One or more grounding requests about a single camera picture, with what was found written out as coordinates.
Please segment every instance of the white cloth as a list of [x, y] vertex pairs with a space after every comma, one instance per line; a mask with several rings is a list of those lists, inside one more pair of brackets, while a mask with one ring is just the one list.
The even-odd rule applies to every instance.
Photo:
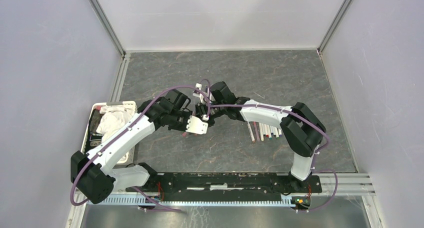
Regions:
[[105, 142], [119, 129], [121, 129], [136, 113], [134, 105], [122, 104], [102, 106], [100, 114], [104, 114], [100, 120], [96, 132], [102, 134], [101, 142]]

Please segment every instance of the robotic arm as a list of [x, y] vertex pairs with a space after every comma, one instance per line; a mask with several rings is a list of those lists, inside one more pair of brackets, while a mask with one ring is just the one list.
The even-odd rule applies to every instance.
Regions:
[[303, 182], [310, 177], [314, 150], [321, 143], [323, 136], [307, 124], [299, 126], [300, 119], [281, 112], [286, 110], [296, 113], [325, 132], [323, 124], [305, 104], [298, 102], [294, 106], [275, 106], [259, 103], [247, 97], [236, 97], [223, 81], [212, 85], [210, 92], [215, 101], [211, 102], [209, 117], [206, 116], [208, 107], [203, 102], [195, 105], [195, 114], [183, 108], [186, 101], [187, 105], [190, 103], [190, 99], [176, 89], [160, 97], [140, 118], [141, 112], [151, 101], [144, 102], [138, 109], [139, 113], [136, 113], [127, 125], [106, 142], [86, 154], [77, 151], [72, 155], [71, 181], [74, 182], [87, 162], [97, 155], [98, 157], [88, 166], [76, 184], [93, 204], [100, 203], [111, 192], [132, 186], [142, 187], [150, 177], [145, 167], [135, 165], [113, 169], [126, 152], [163, 126], [168, 126], [169, 130], [205, 134], [208, 127], [215, 124], [215, 119], [223, 115], [232, 120], [281, 127], [288, 144], [295, 152], [289, 175], [293, 177], [294, 182]]

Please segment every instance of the gray wall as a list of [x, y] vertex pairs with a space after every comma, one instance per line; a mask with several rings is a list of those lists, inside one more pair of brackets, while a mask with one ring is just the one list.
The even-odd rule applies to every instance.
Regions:
[[64, 227], [70, 157], [119, 60], [88, 0], [0, 0], [0, 227]]
[[125, 49], [316, 48], [343, 0], [99, 0]]
[[353, 0], [323, 60], [387, 227], [421, 227], [424, 3]]

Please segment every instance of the white basket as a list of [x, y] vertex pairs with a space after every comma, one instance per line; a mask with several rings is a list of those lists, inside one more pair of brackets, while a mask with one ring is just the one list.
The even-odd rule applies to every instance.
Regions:
[[[132, 101], [132, 100], [131, 101], [95, 103], [92, 106], [90, 116], [88, 117], [87, 128], [85, 129], [84, 139], [82, 140], [82, 147], [81, 147], [82, 153], [84, 153], [84, 154], [86, 153], [84, 149], [86, 147], [87, 134], [89, 133], [89, 123], [90, 123], [90, 118], [92, 117], [92, 114], [93, 114], [93, 111], [95, 110], [95, 108], [96, 107], [104, 107], [104, 106], [120, 106], [120, 105], [134, 106], [134, 110], [135, 110], [135, 112], [137, 112], [137, 104], [136, 104], [135, 101]], [[117, 165], [128, 165], [128, 164], [133, 163], [134, 149], [135, 149], [135, 146], [133, 148], [131, 148], [116, 164]]]

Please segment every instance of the black mounting plate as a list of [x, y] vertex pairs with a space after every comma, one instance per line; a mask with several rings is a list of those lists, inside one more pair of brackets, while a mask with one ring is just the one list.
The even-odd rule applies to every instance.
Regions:
[[[164, 201], [181, 202], [281, 201], [281, 194], [307, 194], [309, 185], [312, 193], [323, 191], [320, 177], [317, 175], [310, 176], [303, 183], [303, 187], [294, 191], [290, 186], [288, 174], [272, 172], [157, 173], [140, 189], [143, 192], [157, 193], [158, 183], [163, 189]], [[127, 188], [126, 191], [134, 192], [132, 188]]]

